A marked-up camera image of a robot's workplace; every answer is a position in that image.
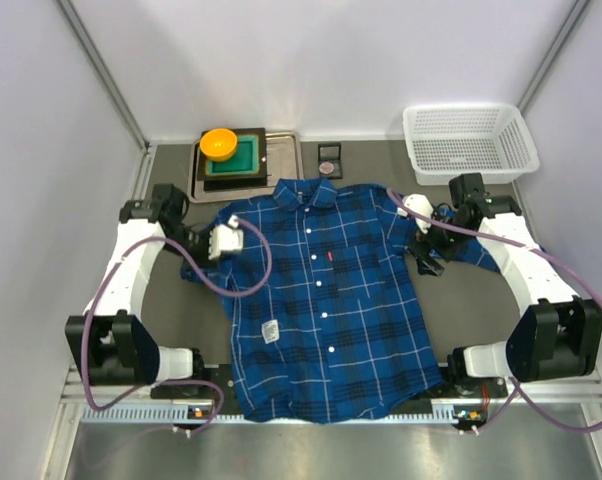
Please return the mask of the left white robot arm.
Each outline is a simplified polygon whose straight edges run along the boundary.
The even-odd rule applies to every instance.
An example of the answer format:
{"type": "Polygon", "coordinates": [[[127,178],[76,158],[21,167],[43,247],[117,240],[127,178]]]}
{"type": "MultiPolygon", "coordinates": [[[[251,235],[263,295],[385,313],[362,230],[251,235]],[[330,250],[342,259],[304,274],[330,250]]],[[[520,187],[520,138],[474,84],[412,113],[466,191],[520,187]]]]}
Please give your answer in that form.
{"type": "Polygon", "coordinates": [[[183,222],[187,195],[172,184],[157,184],[148,200],[128,200],[119,212],[117,239],[106,268],[105,286],[72,315],[65,336],[84,384],[145,386],[191,379],[203,368],[194,348],[159,346],[141,322],[141,310],[154,263],[163,250],[180,248],[200,268],[209,258],[211,230],[195,231],[183,222]]]}

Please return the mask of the blue plaid shirt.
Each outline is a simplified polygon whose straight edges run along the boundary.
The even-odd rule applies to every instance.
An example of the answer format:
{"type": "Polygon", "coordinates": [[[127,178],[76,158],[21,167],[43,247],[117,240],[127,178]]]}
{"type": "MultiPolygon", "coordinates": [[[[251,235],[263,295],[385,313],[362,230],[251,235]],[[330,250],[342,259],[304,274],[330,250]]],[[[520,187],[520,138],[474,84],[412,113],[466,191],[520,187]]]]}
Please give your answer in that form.
{"type": "Polygon", "coordinates": [[[442,383],[405,262],[417,225],[385,187],[282,180],[214,221],[232,217],[251,224],[243,250],[207,276],[246,419],[378,419],[442,383]]]}

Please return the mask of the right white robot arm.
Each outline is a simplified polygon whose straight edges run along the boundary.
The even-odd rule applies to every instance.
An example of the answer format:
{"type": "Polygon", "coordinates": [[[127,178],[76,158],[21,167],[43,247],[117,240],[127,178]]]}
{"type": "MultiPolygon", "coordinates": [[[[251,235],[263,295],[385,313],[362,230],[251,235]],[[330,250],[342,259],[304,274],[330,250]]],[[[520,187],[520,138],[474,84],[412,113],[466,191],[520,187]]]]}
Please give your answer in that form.
{"type": "Polygon", "coordinates": [[[439,276],[471,240],[478,240],[510,288],[520,319],[507,340],[458,347],[448,357],[460,377],[513,377],[534,382],[586,376],[594,370],[602,333],[602,308],[583,299],[556,273],[556,262],[532,238],[519,205],[493,196],[478,173],[450,180],[452,210],[426,196],[401,200],[398,213],[415,219],[408,246],[420,272],[439,276]]]}

